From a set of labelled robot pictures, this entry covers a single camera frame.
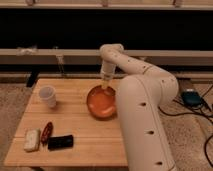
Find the cable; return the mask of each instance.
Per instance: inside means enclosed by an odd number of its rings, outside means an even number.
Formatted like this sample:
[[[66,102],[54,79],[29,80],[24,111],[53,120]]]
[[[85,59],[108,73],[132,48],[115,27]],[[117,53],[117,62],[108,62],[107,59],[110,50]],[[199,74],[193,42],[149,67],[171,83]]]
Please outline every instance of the cable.
[[[203,148],[204,148],[205,156],[206,156],[206,158],[207,158],[209,164],[210,164],[211,167],[213,168],[213,163],[211,162],[211,160],[210,160],[210,158],[209,158],[209,156],[208,156],[208,153],[207,153],[207,145],[208,145],[208,143],[210,142],[211,139],[213,139],[213,134],[206,140],[206,142],[204,143]]]
[[[207,95],[211,91],[211,89],[213,89],[213,84],[208,88],[208,90],[206,90],[205,93],[203,93],[201,97],[204,97],[205,95]]]
[[[176,114],[171,114],[171,113],[167,113],[165,111],[163,111],[160,107],[158,107],[159,110],[166,116],[182,116],[182,115],[196,115],[196,116],[202,116],[204,118],[206,118],[212,125],[213,125],[213,121],[206,115],[203,115],[201,113],[192,113],[192,112],[183,112],[183,113],[176,113]],[[205,141],[204,143],[204,155],[209,163],[209,165],[213,168],[213,163],[211,162],[208,153],[207,153],[207,145],[210,142],[210,140],[213,138],[213,134]]]
[[[206,96],[211,90],[213,89],[213,84],[207,89],[207,91],[201,96],[202,99],[204,96]],[[182,107],[190,110],[191,112],[183,112],[183,113],[176,113],[176,114],[171,114],[171,113],[167,113],[165,111],[163,111],[160,107],[159,110],[161,111],[161,113],[163,113],[164,115],[166,116],[183,116],[183,115],[196,115],[196,116],[202,116],[204,118],[206,118],[212,125],[213,125],[213,121],[211,120],[211,118],[213,118],[213,114],[211,115],[207,115],[204,111],[203,111],[203,107],[205,107],[204,104],[200,105],[199,107],[197,108],[192,108],[192,107],[188,107],[188,106],[185,106],[183,103],[181,103],[179,100],[176,100],[174,99],[173,100],[174,102],[178,103],[179,105],[181,105]],[[210,140],[213,139],[213,134],[207,138],[207,140],[205,141],[204,143],[204,154],[205,154],[205,157],[209,163],[209,165],[213,168],[213,163],[212,161],[210,160],[209,158],[209,155],[207,153],[207,146],[208,146],[208,143],[210,142]]]
[[[193,112],[183,112],[183,113],[175,113],[175,114],[172,114],[172,113],[167,113],[165,111],[163,111],[160,107],[158,107],[159,110],[161,111],[161,113],[163,113],[164,115],[166,116],[183,116],[183,115],[196,115],[196,116],[202,116],[204,118],[206,118],[212,125],[213,125],[213,121],[206,115],[203,115],[201,113],[193,113]]]

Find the paper cup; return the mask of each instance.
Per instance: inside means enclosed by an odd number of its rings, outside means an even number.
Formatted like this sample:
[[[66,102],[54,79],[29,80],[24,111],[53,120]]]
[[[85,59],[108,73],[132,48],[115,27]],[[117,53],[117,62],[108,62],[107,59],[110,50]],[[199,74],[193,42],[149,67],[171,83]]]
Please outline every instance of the paper cup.
[[[50,108],[56,106],[55,89],[52,86],[44,86],[39,90],[40,99]]]

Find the wooden table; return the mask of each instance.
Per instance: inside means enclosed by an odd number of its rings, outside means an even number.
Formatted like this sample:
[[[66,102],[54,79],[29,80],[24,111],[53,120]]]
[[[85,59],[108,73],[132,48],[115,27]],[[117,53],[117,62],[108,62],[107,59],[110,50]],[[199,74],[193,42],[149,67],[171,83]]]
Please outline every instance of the wooden table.
[[[116,89],[118,82],[113,80],[110,86]],[[88,92],[100,83],[100,79],[38,80],[4,161],[5,166],[127,166],[117,117],[109,121],[96,120],[86,106]],[[44,85],[56,89],[55,109],[48,108],[38,97]],[[48,151],[47,146],[40,145],[37,152],[25,152],[26,130],[39,128],[42,131],[49,121],[54,126],[52,136],[72,134],[74,147]]]

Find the black wall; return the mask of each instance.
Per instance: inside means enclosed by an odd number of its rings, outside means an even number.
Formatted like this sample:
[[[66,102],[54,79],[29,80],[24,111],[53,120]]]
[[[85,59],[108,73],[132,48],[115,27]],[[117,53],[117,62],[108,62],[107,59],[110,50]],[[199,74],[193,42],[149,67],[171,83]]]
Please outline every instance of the black wall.
[[[0,48],[213,50],[213,11],[0,9]]]

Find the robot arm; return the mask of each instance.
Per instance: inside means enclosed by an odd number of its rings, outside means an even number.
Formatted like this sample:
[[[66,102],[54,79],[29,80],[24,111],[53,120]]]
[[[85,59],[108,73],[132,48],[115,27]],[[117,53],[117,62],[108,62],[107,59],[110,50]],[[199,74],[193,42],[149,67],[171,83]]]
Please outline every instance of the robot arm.
[[[113,77],[116,65],[129,76],[116,91],[117,114],[121,125],[130,171],[175,171],[158,105],[172,100],[178,92],[176,78],[169,72],[122,54],[120,44],[103,45],[101,76]]]

